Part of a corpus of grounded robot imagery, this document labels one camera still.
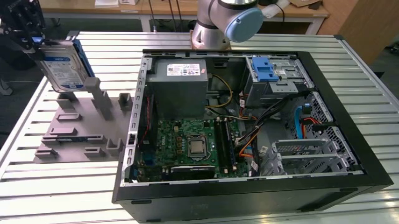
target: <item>power supply label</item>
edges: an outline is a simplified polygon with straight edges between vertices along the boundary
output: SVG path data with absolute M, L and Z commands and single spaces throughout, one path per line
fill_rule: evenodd
M 168 64 L 168 76 L 200 76 L 200 64 Z
M 82 80 L 76 65 L 68 57 L 45 57 L 44 63 L 57 84 L 69 89 L 82 88 Z

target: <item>motherboard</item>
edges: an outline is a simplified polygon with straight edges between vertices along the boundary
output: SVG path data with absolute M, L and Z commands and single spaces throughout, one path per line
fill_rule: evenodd
M 228 133 L 228 140 L 222 143 L 218 139 L 226 137 L 217 136 L 220 125 L 228 128 L 222 130 L 222 134 Z M 180 180 L 189 179 L 190 175 L 208 178 L 246 176 L 245 161 L 234 160 L 233 140 L 238 137 L 234 119 L 158 120 L 156 150 L 141 155 L 141 171 L 149 178 L 144 181 L 165 181 L 170 173 L 180 173 Z

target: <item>floor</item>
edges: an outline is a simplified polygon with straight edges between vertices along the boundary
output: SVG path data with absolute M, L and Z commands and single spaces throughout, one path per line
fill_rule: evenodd
M 49 20 L 46 20 L 46 23 L 48 29 L 45 30 L 45 35 L 49 39 L 62 39 L 69 30 L 141 31 L 138 20 L 86 19 L 81 22 L 80 20 L 62 19 L 58 27 L 54 27 Z M 157 20 L 156 23 L 158 32 L 173 31 L 172 21 Z M 189 23 L 185 21 L 182 24 L 182 31 L 188 32 L 188 30 Z M 399 55 L 393 55 L 388 50 L 384 50 L 375 63 L 371 65 L 371 69 L 373 71 L 384 72 L 381 81 L 399 98 Z M 0 96 L 0 146 L 2 146 L 6 140 L 6 133 L 12 131 L 37 84 L 42 78 L 42 74 L 37 67 L 25 71 L 16 71 L 0 59 L 0 77 L 5 82 L 10 82 L 8 84 L 13 89 L 10 96 Z

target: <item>yellow wire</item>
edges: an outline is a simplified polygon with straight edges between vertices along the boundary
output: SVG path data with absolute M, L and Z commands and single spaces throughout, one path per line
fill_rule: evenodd
M 225 103 L 222 103 L 222 104 L 220 104 L 220 105 L 209 105 L 209 106 L 205 106 L 205 108 L 217 108 L 217 107 L 222 107 L 222 106 L 225 106 L 226 104 L 229 104 L 230 99 L 232 99 L 232 90 L 230 90 L 229 85 L 226 84 L 226 82 L 224 81 L 224 79 L 222 79 L 220 76 L 213 75 L 213 74 L 212 74 L 212 76 L 217 77 L 217 78 L 220 79 L 220 81 L 224 83 L 224 85 L 226 86 L 226 88 L 228 88 L 228 90 L 229 90 L 229 98 L 228 98 L 228 101 L 226 101 Z

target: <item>ram slot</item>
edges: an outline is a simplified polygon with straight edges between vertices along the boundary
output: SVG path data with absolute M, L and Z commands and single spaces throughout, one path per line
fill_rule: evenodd
M 234 170 L 236 164 L 228 122 L 225 120 L 214 120 L 213 126 L 218 169 L 221 173 L 226 174 L 230 170 Z

